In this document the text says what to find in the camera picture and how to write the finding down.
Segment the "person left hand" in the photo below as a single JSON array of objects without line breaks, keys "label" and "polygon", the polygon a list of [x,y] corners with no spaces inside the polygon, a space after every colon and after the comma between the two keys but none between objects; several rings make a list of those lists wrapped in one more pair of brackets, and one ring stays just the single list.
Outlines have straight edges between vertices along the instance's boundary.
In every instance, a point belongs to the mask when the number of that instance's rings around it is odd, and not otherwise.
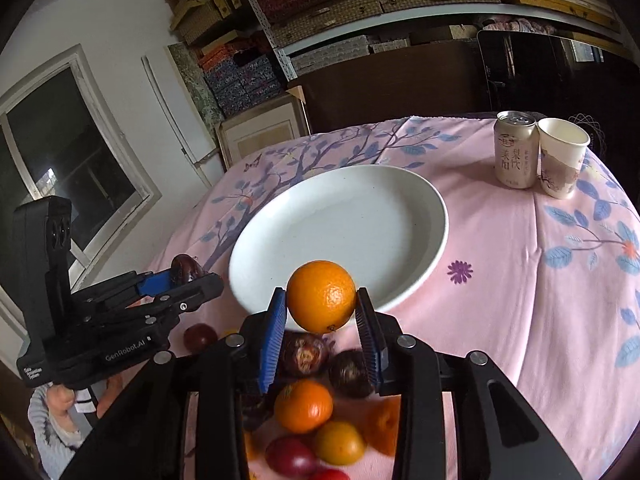
[{"label": "person left hand", "polygon": [[78,431],[68,412],[75,405],[75,393],[63,385],[53,385],[47,390],[47,406],[50,419],[55,425],[68,434]]}]

